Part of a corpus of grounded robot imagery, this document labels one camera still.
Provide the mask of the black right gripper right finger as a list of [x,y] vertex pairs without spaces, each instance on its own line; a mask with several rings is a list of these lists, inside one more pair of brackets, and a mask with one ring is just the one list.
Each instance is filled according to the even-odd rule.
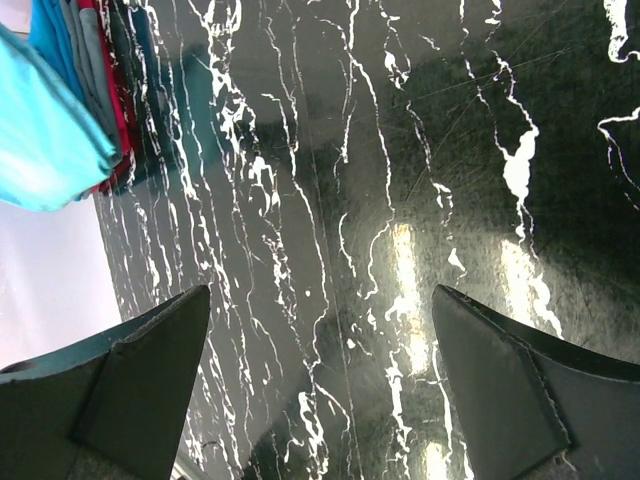
[[476,478],[638,478],[638,365],[444,285],[432,317]]

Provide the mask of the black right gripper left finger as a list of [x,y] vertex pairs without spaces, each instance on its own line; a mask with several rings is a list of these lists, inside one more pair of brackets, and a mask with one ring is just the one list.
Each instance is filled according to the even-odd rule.
[[167,479],[210,316],[192,287],[1,371],[4,479]]

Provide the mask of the light blue t shirt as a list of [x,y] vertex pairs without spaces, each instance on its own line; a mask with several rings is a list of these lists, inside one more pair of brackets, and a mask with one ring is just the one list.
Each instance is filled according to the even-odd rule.
[[1,27],[1,200],[41,212],[107,180],[120,152],[60,75]]

